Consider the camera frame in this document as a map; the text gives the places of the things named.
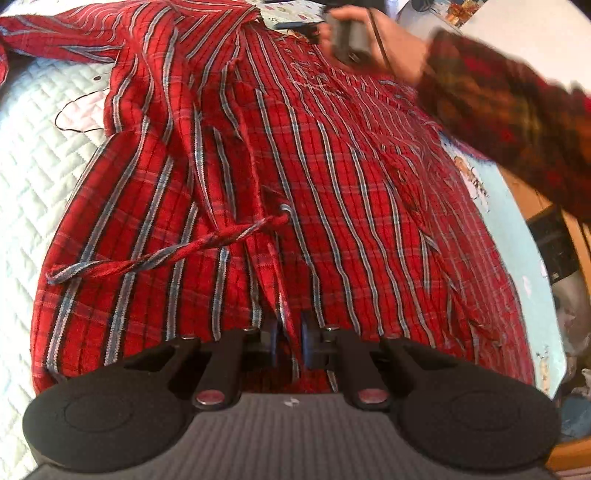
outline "round black pad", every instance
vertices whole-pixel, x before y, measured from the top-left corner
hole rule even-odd
[[[560,431],[552,402],[535,388],[483,372],[438,371],[413,391],[400,413],[404,436],[434,460],[462,469],[513,470],[543,460]]]
[[[22,420],[38,457],[87,473],[143,463],[170,447],[185,425],[182,406],[165,385],[130,370],[57,385],[33,400]]]

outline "sleeve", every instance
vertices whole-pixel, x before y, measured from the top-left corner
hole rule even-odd
[[[439,31],[418,85],[420,106],[584,222],[591,220],[591,99],[527,65]]]

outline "black cable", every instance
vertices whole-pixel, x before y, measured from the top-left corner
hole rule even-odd
[[[386,64],[386,68],[389,70],[389,72],[392,75],[394,75],[394,70],[392,69],[392,64],[390,63],[390,60],[389,60],[388,56],[386,55],[386,49],[384,48],[384,44],[382,43],[382,38],[379,36],[379,30],[378,30],[378,26],[375,22],[374,13],[371,11],[370,8],[368,8],[367,10],[368,10],[369,19],[371,20],[371,25],[374,28],[375,39],[378,42],[378,47],[379,47],[380,52],[382,53],[382,58],[384,59],[384,63]]]

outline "hand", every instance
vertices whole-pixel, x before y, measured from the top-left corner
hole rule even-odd
[[[408,33],[390,17],[379,10],[372,9],[375,24],[378,27],[380,39],[384,51],[388,57],[392,72],[389,71],[382,51],[379,48],[375,37],[374,27],[371,23],[368,10],[362,7],[347,5],[345,7],[330,10],[330,14],[341,21],[359,21],[365,24],[369,41],[371,44],[374,65],[366,69],[365,73],[393,73],[396,78],[411,85],[416,85],[423,74],[424,63],[427,60],[428,44],[418,37]],[[343,70],[353,71],[350,67],[343,65],[333,57],[331,52],[332,32],[328,24],[322,23],[318,26],[320,36],[320,48],[327,58],[338,64]]]

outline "plaid fabric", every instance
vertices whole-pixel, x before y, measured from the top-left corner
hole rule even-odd
[[[290,388],[323,391],[298,367],[302,309],[532,383],[514,285],[414,91],[335,70],[258,18],[169,0],[0,20],[9,48],[115,63],[108,139],[38,286],[36,389],[273,317]]]
[[[418,101],[453,135],[591,223],[591,99],[523,63],[440,31]]]

